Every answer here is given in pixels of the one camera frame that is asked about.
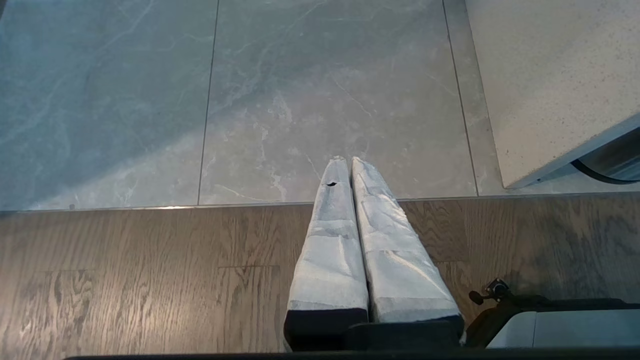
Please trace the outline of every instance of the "tile grout line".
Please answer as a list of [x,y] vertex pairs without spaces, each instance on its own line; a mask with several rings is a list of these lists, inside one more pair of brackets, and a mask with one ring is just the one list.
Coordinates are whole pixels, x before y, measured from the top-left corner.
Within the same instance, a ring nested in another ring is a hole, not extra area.
[[474,156],[471,152],[471,142],[469,142],[469,129],[467,128],[467,118],[465,116],[465,107],[462,105],[462,93],[460,92],[460,82],[458,81],[458,69],[456,66],[456,59],[453,56],[453,45],[451,44],[451,32],[449,31],[449,20],[447,20],[447,8],[444,6],[444,1],[442,0],[442,11],[444,12],[444,23],[447,26],[447,39],[449,40],[449,50],[451,50],[451,61],[453,62],[453,73],[456,76],[456,86],[458,87],[458,99],[460,100],[460,110],[462,111],[462,120],[465,125],[465,135],[467,136],[467,148],[469,149],[469,160],[471,161],[471,172],[474,176],[474,185],[476,186],[476,197],[479,196],[478,193],[478,182],[476,179],[476,168],[474,166]]
[[200,157],[200,173],[198,175],[198,198],[196,205],[200,205],[200,189],[202,188],[202,168],[204,167],[204,145],[207,141],[207,123],[209,122],[209,103],[211,102],[211,78],[213,77],[213,55],[216,53],[216,38],[218,37],[218,18],[220,17],[220,0],[216,3],[216,22],[213,26],[213,45],[211,46],[211,65],[209,66],[209,89],[207,90],[207,107],[204,114],[204,134],[202,135],[202,155]]

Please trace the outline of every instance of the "marble vein pattern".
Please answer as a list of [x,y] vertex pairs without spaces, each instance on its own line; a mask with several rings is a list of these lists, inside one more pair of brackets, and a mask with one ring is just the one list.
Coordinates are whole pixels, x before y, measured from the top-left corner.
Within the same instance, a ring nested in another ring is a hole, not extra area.
[[196,204],[216,7],[9,1],[0,209]]
[[475,196],[441,1],[221,1],[200,204],[313,201],[334,156]]

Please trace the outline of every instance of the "wooden floor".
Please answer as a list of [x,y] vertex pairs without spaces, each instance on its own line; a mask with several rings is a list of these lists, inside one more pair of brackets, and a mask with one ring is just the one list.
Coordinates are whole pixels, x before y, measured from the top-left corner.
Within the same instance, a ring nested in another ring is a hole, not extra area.
[[[640,302],[640,194],[405,202],[467,323],[494,277]],[[269,352],[311,206],[0,218],[0,359]]]

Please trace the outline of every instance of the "floor tile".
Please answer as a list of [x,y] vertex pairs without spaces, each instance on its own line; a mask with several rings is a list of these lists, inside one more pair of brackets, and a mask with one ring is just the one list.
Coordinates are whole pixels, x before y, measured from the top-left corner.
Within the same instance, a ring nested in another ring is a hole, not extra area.
[[196,204],[216,5],[9,1],[0,209]]
[[505,189],[500,176],[491,122],[484,99],[483,84],[465,2],[464,0],[449,0],[445,1],[444,5],[451,36],[451,49],[460,84],[460,96],[467,125],[478,195],[503,196],[640,191],[640,183],[630,185],[602,183],[584,175],[570,164],[523,188]]
[[221,2],[200,204],[313,201],[336,155],[476,194],[442,2]]

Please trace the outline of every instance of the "gray marble tile floor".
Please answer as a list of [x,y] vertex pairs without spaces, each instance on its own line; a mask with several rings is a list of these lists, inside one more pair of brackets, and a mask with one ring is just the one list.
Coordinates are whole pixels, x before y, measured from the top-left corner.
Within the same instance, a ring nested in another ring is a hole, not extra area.
[[311,202],[336,155],[400,199],[531,192],[500,185],[462,0],[8,0],[0,210]]

